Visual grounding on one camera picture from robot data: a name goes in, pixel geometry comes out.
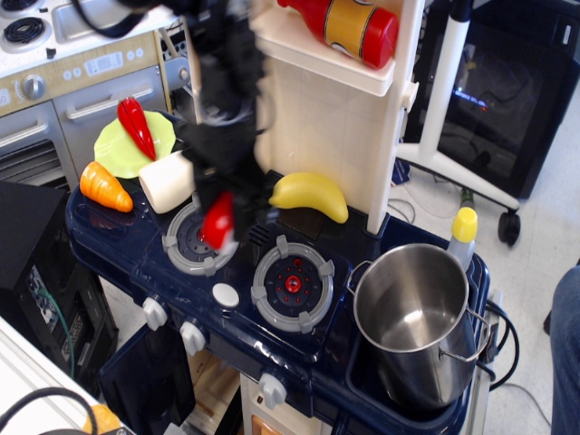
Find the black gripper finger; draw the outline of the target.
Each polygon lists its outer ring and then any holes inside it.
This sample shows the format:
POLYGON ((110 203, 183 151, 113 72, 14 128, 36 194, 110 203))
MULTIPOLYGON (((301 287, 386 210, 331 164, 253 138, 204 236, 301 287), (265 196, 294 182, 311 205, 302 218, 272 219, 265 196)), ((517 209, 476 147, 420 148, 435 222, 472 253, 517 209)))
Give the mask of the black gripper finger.
POLYGON ((202 212, 208 213, 226 185, 216 169, 195 169, 194 181, 202 212))
POLYGON ((239 242, 256 224, 269 225, 277 219, 277 208, 264 194, 237 193, 233 199, 234 239, 239 242))

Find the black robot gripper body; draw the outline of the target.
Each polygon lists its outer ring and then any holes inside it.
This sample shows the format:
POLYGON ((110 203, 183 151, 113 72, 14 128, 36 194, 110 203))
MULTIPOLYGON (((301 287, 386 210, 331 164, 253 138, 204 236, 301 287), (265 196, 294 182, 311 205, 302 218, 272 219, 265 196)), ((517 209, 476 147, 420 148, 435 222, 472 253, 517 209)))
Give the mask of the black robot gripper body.
POLYGON ((216 169, 226 190, 237 193, 272 195, 273 183, 256 160, 257 137, 273 123, 258 125, 259 104, 269 104, 268 94, 257 92, 250 97, 227 94, 224 107, 211 101, 202 91, 194 93, 194 121, 182 121, 176 133, 182 140, 182 153, 195 169, 216 169))

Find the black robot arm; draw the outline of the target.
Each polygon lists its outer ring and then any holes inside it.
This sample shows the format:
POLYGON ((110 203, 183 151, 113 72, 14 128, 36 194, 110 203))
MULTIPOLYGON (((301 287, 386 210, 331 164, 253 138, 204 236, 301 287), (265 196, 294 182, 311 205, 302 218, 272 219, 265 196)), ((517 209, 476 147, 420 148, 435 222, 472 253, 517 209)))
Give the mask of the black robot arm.
POLYGON ((210 215, 224 204, 232 226, 226 233, 239 242, 270 213, 272 184, 256 161, 258 83, 264 55, 249 25, 247 1, 125 1, 129 13, 99 27, 80 2, 73 7, 97 34, 121 38, 159 6, 181 17, 187 40, 198 59, 199 113, 179 124, 182 154, 192 162, 202 211, 210 215))

